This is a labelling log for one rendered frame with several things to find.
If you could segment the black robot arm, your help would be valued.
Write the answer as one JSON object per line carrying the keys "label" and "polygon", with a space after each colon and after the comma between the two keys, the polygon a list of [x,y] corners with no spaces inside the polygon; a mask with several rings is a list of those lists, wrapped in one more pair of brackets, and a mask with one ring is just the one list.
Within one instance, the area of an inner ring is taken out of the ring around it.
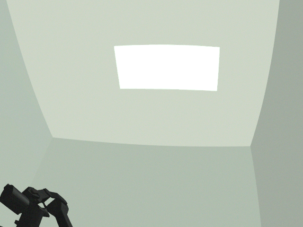
{"label": "black robot arm", "polygon": [[[50,197],[54,200],[46,206],[44,202]],[[0,202],[17,215],[22,213],[20,218],[25,218],[38,227],[43,217],[50,217],[49,213],[56,218],[59,227],[73,227],[67,215],[69,208],[66,200],[46,188],[36,190],[28,187],[21,193],[13,185],[7,184],[0,195]],[[44,208],[39,203],[43,203]]]}

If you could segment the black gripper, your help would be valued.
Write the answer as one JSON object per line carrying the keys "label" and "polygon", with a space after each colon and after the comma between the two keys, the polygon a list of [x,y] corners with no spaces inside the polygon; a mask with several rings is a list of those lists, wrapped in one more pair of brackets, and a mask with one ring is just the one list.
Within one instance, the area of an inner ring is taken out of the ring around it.
{"label": "black gripper", "polygon": [[20,218],[19,221],[15,220],[14,223],[17,225],[16,227],[38,227],[36,224],[25,218]]}

